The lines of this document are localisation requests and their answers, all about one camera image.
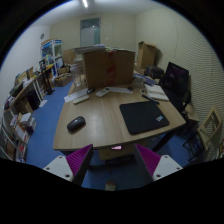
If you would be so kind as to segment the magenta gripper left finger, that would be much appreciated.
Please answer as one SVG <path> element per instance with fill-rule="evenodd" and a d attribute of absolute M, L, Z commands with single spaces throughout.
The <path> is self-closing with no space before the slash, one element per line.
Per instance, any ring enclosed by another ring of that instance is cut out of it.
<path fill-rule="evenodd" d="M 81 186 L 92 156 L 93 145 L 90 144 L 68 156 L 56 157 L 44 170 Z"/>

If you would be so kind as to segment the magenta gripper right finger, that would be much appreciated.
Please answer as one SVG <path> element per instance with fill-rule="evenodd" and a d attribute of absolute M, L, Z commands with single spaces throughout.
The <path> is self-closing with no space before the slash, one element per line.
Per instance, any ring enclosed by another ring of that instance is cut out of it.
<path fill-rule="evenodd" d="M 182 169 L 169 155 L 160 156 L 142 145 L 136 144 L 134 153 L 138 164 L 143 167 L 144 173 L 154 181 Z"/>

